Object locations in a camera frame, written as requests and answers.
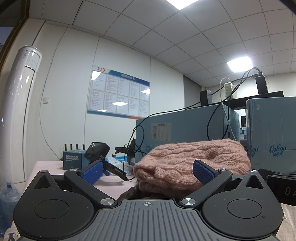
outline blue cardboard box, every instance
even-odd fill
[[[249,99],[248,154],[252,169],[296,173],[296,97]]]
[[[228,113],[228,107],[224,107],[226,113]],[[142,122],[143,129],[138,128],[136,131],[136,145],[141,145],[141,151],[148,153],[156,146],[168,143],[206,141],[208,140],[207,124],[216,108],[217,104],[214,104],[151,116],[143,122],[143,119],[139,119],[136,123],[139,125]],[[229,114],[229,122],[234,136],[236,140],[239,140],[239,115],[233,109],[229,109]],[[226,131],[227,124],[228,122],[222,113],[222,106],[220,105],[209,124],[209,138],[211,140],[221,139]],[[225,138],[234,139],[230,128],[228,128]],[[136,162],[139,162],[142,154],[136,152],[135,158]]]
[[[85,168],[89,164],[89,161],[84,157],[85,152],[86,150],[63,151],[63,169],[77,168],[81,170]]]

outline crosshair marking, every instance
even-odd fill
[[[146,207],[149,207],[151,206],[153,203],[150,203],[150,202],[146,202],[146,203],[143,203]]]

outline metal screw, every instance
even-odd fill
[[[187,206],[192,206],[196,203],[196,201],[192,198],[184,198],[182,199],[181,203]]]
[[[106,206],[112,205],[114,203],[115,203],[115,201],[112,198],[104,198],[101,200],[101,204],[106,205]]]

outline bulletin board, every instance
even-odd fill
[[[87,113],[140,119],[149,115],[149,96],[149,82],[94,65]]]

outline water bottle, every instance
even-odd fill
[[[20,194],[17,190],[12,188],[11,181],[6,181],[6,187],[1,187],[0,189],[0,200],[9,227],[12,224],[13,210],[19,199]]]
[[[0,203],[0,237],[4,237],[5,231],[8,229],[8,223],[5,217],[4,210]]]

